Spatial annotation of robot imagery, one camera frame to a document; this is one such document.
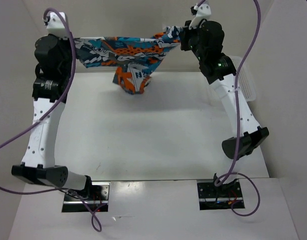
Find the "colourful patterned shorts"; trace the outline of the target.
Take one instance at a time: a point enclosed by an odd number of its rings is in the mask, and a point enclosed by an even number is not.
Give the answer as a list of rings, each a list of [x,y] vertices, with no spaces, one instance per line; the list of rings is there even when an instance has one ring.
[[[86,68],[115,67],[113,83],[130,95],[143,94],[151,74],[181,44],[179,26],[167,26],[150,38],[77,37],[76,58]]]

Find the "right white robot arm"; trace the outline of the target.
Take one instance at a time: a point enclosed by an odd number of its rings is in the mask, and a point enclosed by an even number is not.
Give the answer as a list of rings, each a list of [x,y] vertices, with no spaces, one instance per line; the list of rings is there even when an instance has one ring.
[[[215,178],[212,185],[214,193],[223,197],[231,189],[226,180],[234,174],[236,162],[250,155],[269,136],[269,130],[254,117],[240,88],[234,63],[223,53],[225,33],[221,24],[205,19],[195,27],[191,24],[191,20],[186,21],[179,34],[180,48],[191,51],[198,59],[199,69],[218,95],[233,131],[233,136],[221,144],[232,164],[227,173]]]

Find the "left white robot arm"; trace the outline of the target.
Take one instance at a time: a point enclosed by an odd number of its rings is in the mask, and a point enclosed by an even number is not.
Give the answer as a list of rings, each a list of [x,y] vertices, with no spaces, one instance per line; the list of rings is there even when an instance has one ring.
[[[67,189],[70,195],[87,200],[94,192],[91,177],[57,165],[55,158],[60,118],[75,73],[76,57],[72,52],[68,39],[52,34],[36,41],[33,129],[21,163],[12,166],[11,174],[28,184]]]

